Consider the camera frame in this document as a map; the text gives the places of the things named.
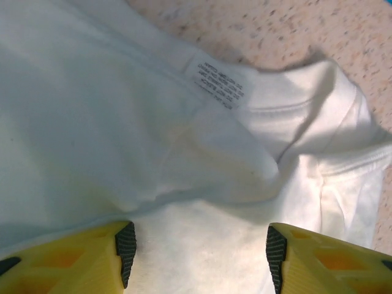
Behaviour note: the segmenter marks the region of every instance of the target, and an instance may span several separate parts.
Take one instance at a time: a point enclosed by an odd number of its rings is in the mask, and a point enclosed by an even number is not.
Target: white t-shirt
[[[130,219],[126,293],[270,294],[270,222],[370,246],[391,136],[334,62],[225,64],[122,0],[0,28],[0,257]]]

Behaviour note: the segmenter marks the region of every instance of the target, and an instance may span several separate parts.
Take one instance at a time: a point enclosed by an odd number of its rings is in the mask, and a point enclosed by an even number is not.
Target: tag
[[[245,77],[202,51],[190,62],[185,76],[228,109],[238,108],[249,92]]]

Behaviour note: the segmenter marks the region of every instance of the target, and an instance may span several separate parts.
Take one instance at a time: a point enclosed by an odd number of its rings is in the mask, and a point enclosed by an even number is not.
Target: floor
[[[392,6],[384,0],[127,0],[161,29],[209,54],[262,69],[333,58],[392,131]],[[374,248],[392,255],[392,168]]]

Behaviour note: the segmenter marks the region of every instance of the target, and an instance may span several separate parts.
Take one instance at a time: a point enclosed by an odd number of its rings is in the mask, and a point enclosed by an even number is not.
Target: care label
[[[243,76],[200,51],[190,62],[185,75],[228,109],[238,108],[249,90]]]

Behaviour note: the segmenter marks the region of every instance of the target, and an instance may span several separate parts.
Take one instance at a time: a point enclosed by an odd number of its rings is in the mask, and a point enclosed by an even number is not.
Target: speckled floor
[[[161,29],[209,54],[262,69],[335,59],[392,131],[392,6],[384,0],[128,0]],[[392,254],[392,168],[374,248]]]

